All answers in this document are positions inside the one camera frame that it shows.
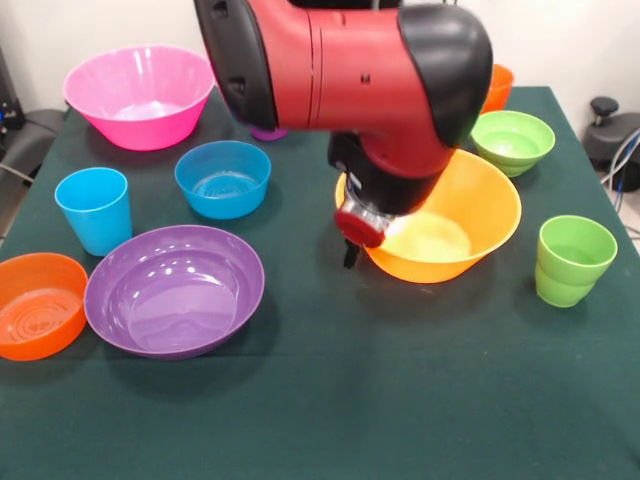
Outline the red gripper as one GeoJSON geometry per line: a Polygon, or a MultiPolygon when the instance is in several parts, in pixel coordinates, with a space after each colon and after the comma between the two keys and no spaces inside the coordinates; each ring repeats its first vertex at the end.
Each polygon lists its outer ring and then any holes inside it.
{"type": "Polygon", "coordinates": [[[340,209],[335,212],[334,221],[346,238],[346,253],[343,266],[347,269],[351,269],[356,265],[361,247],[377,248],[384,242],[384,232],[375,228],[368,220],[355,213],[340,209]]]}

